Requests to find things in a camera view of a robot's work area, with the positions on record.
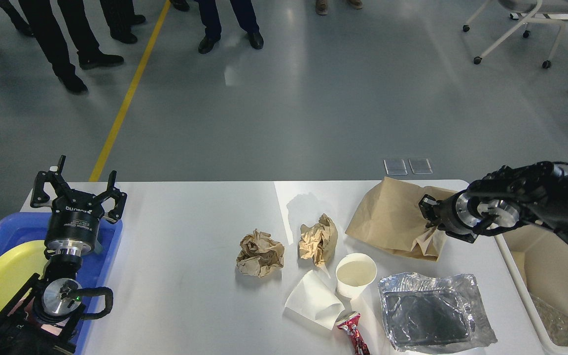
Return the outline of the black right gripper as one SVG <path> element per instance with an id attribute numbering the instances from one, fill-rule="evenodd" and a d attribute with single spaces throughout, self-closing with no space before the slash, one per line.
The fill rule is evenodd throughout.
<path id="1" fill-rule="evenodd" d="M 473 198 L 460 191 L 446 200 L 439 201 L 431 195 L 424 195 L 418 203 L 426 227 L 437 227 L 456 240 L 474 243 L 473 227 L 479 223 L 479 213 Z"/>

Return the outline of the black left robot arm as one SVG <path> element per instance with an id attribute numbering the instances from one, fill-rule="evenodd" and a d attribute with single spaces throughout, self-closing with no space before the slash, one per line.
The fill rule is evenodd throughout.
<path id="1" fill-rule="evenodd" d="M 0 355 L 72 355 L 76 327 L 107 316 L 113 308 L 109 287 L 83 287 L 77 273 L 83 257 L 101 252 L 102 220 L 117 224 L 128 198 L 111 171 L 106 190 L 95 195 L 76 190 L 63 178 L 66 156 L 49 171 L 39 171 L 30 207 L 50 208 L 44 239 L 47 263 L 33 273 L 0 310 Z"/>

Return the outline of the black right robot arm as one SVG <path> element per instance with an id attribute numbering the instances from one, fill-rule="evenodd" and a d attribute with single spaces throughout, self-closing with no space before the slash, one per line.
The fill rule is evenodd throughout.
<path id="1" fill-rule="evenodd" d="M 503 166 L 444 200 L 419 202 L 428 227 L 468 243 L 525 225 L 553 232 L 568 245 L 568 173 L 565 162 Z"/>

